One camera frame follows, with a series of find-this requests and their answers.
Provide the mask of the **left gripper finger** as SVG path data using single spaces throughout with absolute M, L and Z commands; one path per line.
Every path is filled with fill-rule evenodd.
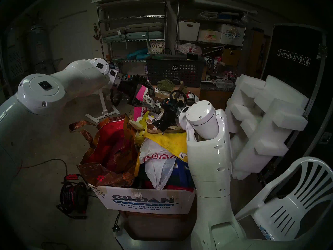
M 152 106 L 152 105 L 150 105 L 150 104 L 148 104 L 146 102 L 140 101 L 137 98 L 133 99 L 133 106 L 134 107 L 142 107 L 142 108 L 148 108 L 148 107 L 153 108 L 154 107 L 154 105 Z
M 135 75 L 135 82 L 136 93 L 139 92 L 141 87 L 148 88 L 148 90 L 150 91 L 149 93 L 155 93 L 154 87 L 151 85 L 147 78 L 140 75 Z

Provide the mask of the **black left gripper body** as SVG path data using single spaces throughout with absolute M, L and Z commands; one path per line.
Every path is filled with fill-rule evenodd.
M 140 85 L 141 82 L 142 76 L 140 75 L 122 75 L 118 85 L 118 91 L 129 97 L 129 105 L 141 105 L 136 98 L 137 86 Z

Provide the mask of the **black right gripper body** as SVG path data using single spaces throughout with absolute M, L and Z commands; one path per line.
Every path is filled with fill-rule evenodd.
M 179 110 L 164 110 L 161 117 L 157 120 L 160 120 L 159 125 L 155 125 L 155 127 L 160 132 L 179 132 L 180 127 L 177 125 L 178 122 L 178 114 Z

